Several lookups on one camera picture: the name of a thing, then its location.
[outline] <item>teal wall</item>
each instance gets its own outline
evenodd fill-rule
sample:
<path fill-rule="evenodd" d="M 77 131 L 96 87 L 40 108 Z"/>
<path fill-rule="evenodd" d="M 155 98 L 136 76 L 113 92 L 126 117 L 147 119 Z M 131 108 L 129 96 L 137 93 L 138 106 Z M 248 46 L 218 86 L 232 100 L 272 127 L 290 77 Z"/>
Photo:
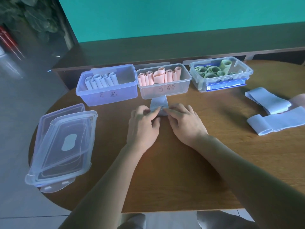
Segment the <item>teal wall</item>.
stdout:
<path fill-rule="evenodd" d="M 305 0 L 59 0 L 79 42 L 305 21 Z"/>

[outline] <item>plastic storage box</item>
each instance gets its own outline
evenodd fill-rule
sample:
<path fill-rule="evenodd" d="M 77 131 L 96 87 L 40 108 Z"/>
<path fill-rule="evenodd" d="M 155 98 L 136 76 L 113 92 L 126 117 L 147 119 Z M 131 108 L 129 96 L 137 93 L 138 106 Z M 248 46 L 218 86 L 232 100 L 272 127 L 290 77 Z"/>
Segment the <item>plastic storage box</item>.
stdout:
<path fill-rule="evenodd" d="M 65 115 L 69 115 L 72 113 L 84 112 L 84 111 L 86 111 L 84 104 L 76 104 L 76 105 L 73 105 L 73 106 L 70 106 L 67 108 L 63 108 L 58 111 L 51 112 L 49 114 L 42 116 L 39 120 L 39 124 L 38 124 L 38 128 L 37 128 L 33 158 L 34 158 L 35 154 L 37 153 L 37 150 L 38 150 L 39 146 L 41 145 L 41 142 L 44 139 L 52 120 L 54 120 L 55 118 L 60 117 L 60 116 L 65 116 Z"/>
<path fill-rule="evenodd" d="M 76 95 L 80 96 L 88 106 L 110 104 L 138 96 L 138 79 L 132 64 L 100 68 L 99 72 L 101 75 L 115 72 L 119 85 L 88 90 L 85 79 L 93 76 L 93 72 L 91 70 L 83 72 L 78 80 Z"/>
<path fill-rule="evenodd" d="M 232 75 L 220 76 L 215 78 L 203 78 L 195 70 L 197 66 L 219 66 L 223 59 L 230 60 L 232 65 L 228 73 L 236 73 Z M 190 63 L 190 74 L 192 82 L 200 92 L 209 92 L 226 88 L 234 88 L 246 85 L 246 80 L 253 74 L 253 70 L 242 61 L 235 57 L 225 57 L 218 59 L 207 59 Z"/>
<path fill-rule="evenodd" d="M 175 67 L 177 66 L 180 66 L 182 68 L 179 81 L 173 81 L 164 84 L 154 84 L 149 86 L 140 86 L 139 81 L 137 79 L 138 87 L 140 88 L 142 98 L 148 100 L 164 95 L 171 96 L 171 95 L 186 93 L 189 89 L 189 84 L 192 77 L 189 71 L 185 68 L 185 66 L 181 63 L 176 63 L 176 64 L 164 65 L 162 67 L 164 67 L 165 70 L 168 69 L 174 70 Z M 147 71 L 155 72 L 156 70 L 158 70 L 158 68 L 160 68 L 160 66 L 139 69 L 137 70 L 137 76 L 142 72 L 143 73 L 146 73 Z"/>
<path fill-rule="evenodd" d="M 52 120 L 25 182 L 51 193 L 86 173 L 91 167 L 96 118 L 96 111 L 84 111 Z"/>

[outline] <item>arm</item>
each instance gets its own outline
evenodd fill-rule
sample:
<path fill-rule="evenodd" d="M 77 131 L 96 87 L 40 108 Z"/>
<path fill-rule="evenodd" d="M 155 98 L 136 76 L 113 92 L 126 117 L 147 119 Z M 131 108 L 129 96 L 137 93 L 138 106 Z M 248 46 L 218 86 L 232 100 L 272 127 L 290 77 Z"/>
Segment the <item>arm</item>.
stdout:
<path fill-rule="evenodd" d="M 133 172 L 146 150 L 153 145 L 159 134 L 160 108 L 149 111 L 139 106 L 132 111 L 129 120 L 127 144 L 101 180 L 71 212 L 60 229 L 115 229 L 118 226 L 125 197 Z"/>
<path fill-rule="evenodd" d="M 164 109 L 175 135 L 197 150 L 228 183 L 232 192 L 261 228 L 303 228 L 305 196 L 246 161 L 208 135 L 190 105 Z"/>

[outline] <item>round table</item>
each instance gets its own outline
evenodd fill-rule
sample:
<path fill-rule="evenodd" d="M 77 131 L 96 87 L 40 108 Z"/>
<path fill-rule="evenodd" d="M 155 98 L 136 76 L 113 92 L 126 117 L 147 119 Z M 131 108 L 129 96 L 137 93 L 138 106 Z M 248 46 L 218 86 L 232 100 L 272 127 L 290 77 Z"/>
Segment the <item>round table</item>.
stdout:
<path fill-rule="evenodd" d="M 246 120 L 267 115 L 261 106 L 245 97 L 250 89 L 264 87 L 290 99 L 305 93 L 305 67 L 276 61 L 249 61 L 254 70 L 246 86 L 200 93 L 192 82 L 185 94 L 168 96 L 173 103 L 190 104 L 209 134 L 246 160 L 305 193 L 305 126 L 258 136 Z M 90 170 L 64 189 L 44 194 L 53 203 L 73 210 L 110 167 L 125 145 L 130 113 L 151 100 L 138 97 L 122 102 L 86 106 L 98 113 Z M 75 89 L 60 98 L 53 112 L 83 103 Z M 29 148 L 32 158 L 36 131 Z M 160 134 L 137 165 L 122 212 L 156 212 L 242 208 L 226 183 L 199 153 L 181 143 L 162 117 Z"/>

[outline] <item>gray tile floor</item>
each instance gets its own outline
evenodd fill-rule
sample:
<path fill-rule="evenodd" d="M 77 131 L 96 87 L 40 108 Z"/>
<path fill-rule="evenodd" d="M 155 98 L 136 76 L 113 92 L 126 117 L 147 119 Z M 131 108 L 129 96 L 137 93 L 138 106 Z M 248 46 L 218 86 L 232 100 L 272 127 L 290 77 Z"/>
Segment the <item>gray tile floor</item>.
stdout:
<path fill-rule="evenodd" d="M 13 80 L 0 73 L 0 228 L 56 229 L 70 214 L 47 198 L 37 188 L 26 185 L 28 148 L 39 118 L 67 90 L 61 80 L 48 70 L 63 56 L 62 39 L 48 45 L 33 38 L 27 47 L 27 58 L 18 65 L 25 73 Z M 231 214 L 251 219 L 246 210 Z M 147 229 L 200 228 L 196 212 L 148 213 Z"/>

